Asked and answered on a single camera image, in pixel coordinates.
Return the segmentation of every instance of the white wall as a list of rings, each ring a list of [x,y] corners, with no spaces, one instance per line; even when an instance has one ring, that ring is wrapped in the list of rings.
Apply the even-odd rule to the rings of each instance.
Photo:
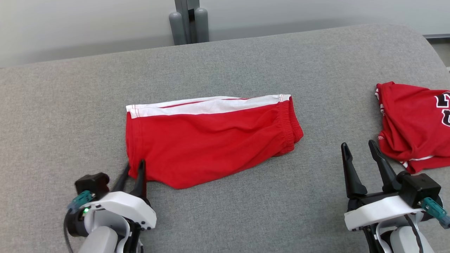
[[[0,0],[0,67],[173,45],[173,0]]]
[[[450,0],[200,0],[210,39],[273,35],[364,23],[450,34]]]
[[[200,0],[210,39],[363,23],[450,34],[449,0]],[[173,45],[174,0],[0,0],[0,67]]]

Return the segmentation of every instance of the gray fabric surface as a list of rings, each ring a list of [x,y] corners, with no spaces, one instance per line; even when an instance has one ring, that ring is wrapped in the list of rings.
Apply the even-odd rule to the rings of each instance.
[[[349,144],[369,192],[380,191],[367,146],[381,130],[375,85],[450,89],[449,77],[422,36],[394,25],[1,69],[1,251],[66,251],[62,224],[74,181],[98,172],[114,181],[127,162],[126,105],[284,93],[305,133],[296,149],[186,190],[148,183],[158,222],[142,234],[146,252],[368,252],[363,232],[345,227],[340,144]],[[450,203],[450,168],[427,174]],[[420,227],[436,252],[450,252],[450,231],[436,221]],[[83,239],[71,241],[78,250]]]

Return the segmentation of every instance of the cable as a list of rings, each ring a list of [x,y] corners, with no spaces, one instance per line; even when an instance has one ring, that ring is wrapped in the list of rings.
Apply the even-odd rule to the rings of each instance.
[[[407,214],[405,214],[405,218],[408,221],[408,224],[413,229],[414,235],[416,236],[417,246],[419,246],[419,253],[423,253],[422,241],[420,240],[419,232],[417,231],[416,226],[414,226],[413,221]]]
[[[140,247],[140,249],[141,249],[140,253],[144,253],[144,245],[141,243],[140,239],[138,239],[138,247]]]
[[[66,240],[66,246],[69,253],[73,253],[72,246],[70,246],[69,236],[67,235],[67,217],[69,216],[72,209],[69,209],[66,213],[66,216],[64,217],[64,239]]]

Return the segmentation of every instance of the folded shorts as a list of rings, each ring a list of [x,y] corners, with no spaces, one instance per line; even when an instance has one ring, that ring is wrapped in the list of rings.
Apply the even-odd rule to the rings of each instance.
[[[291,95],[210,97],[126,107],[129,175],[188,188],[294,150],[303,132]]]

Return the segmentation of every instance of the red jersey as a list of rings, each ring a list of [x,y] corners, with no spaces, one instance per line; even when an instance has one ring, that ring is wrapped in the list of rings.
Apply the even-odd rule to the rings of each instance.
[[[410,173],[450,166],[450,91],[377,84],[383,113],[380,149]]]

